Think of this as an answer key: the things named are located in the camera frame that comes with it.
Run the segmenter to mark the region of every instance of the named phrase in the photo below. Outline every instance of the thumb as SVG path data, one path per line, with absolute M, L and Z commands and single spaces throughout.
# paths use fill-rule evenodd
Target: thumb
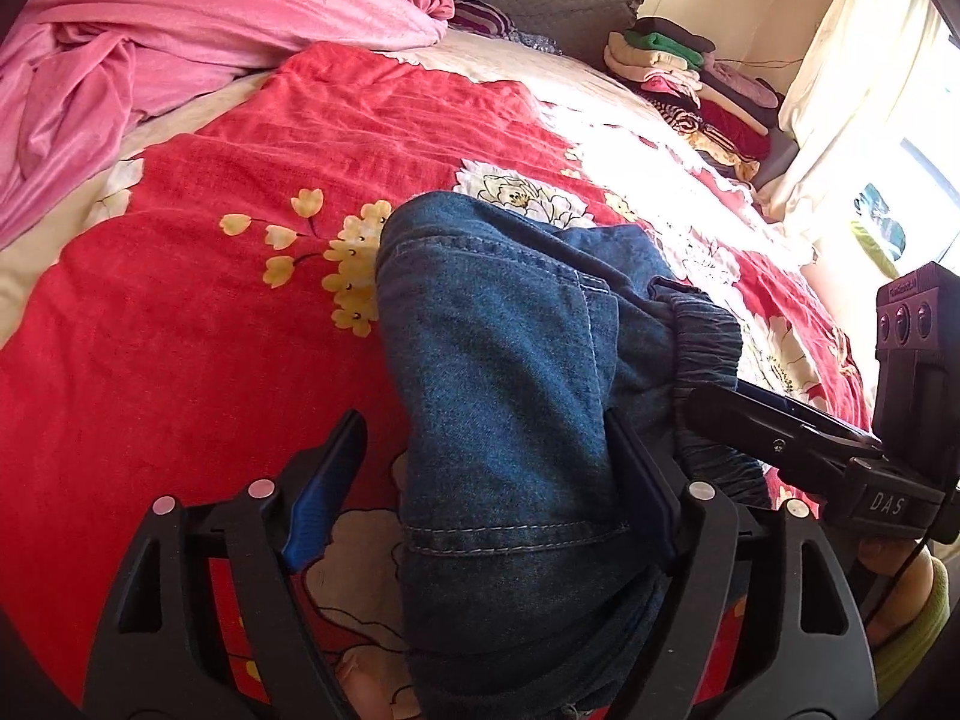
M 394 720 L 380 683 L 360 669 L 356 656 L 347 654 L 337 666 L 337 680 L 360 720 Z

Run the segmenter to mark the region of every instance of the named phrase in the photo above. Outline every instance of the pink blanket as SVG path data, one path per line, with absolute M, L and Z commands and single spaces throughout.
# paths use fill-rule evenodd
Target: pink blanket
M 453 0 L 30 0 L 0 47 L 0 248 L 141 119 L 320 40 L 429 46 Z

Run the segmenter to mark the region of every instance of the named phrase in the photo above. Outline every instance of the denim fabric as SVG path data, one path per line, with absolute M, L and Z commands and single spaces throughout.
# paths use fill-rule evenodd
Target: denim fabric
M 429 720 L 575 717 L 629 672 L 665 579 L 624 524 L 607 408 L 654 451 L 676 435 L 688 472 L 766 497 L 754 461 L 717 461 L 675 420 L 699 374 L 733 385 L 740 339 L 669 276 L 635 225 L 559 230 L 453 193 L 388 220 L 377 301 L 411 422 L 404 633 Z

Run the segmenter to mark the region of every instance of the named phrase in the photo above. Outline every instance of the stack of folded clothes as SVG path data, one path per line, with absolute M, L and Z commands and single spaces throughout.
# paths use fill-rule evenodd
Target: stack of folded clothes
M 721 175 L 754 180 L 784 101 L 773 88 L 717 62 L 709 39 L 658 17 L 612 32 L 604 58 Z

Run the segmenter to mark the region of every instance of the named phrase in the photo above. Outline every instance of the silver screw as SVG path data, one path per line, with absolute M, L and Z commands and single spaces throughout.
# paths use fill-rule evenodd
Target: silver screw
M 798 519 L 810 516 L 810 507 L 803 503 L 800 498 L 791 498 L 786 502 L 786 511 L 793 514 Z
M 709 501 L 712 500 L 714 495 L 717 495 L 716 490 L 706 482 L 693 482 L 690 487 L 688 487 L 688 490 L 690 490 L 690 494 L 698 501 Z
M 247 488 L 247 495 L 250 495 L 251 498 L 269 498 L 276 489 L 277 485 L 274 484 L 272 479 L 257 479 L 250 483 Z
M 163 517 L 176 509 L 176 499 L 173 495 L 163 495 L 154 501 L 154 514 Z

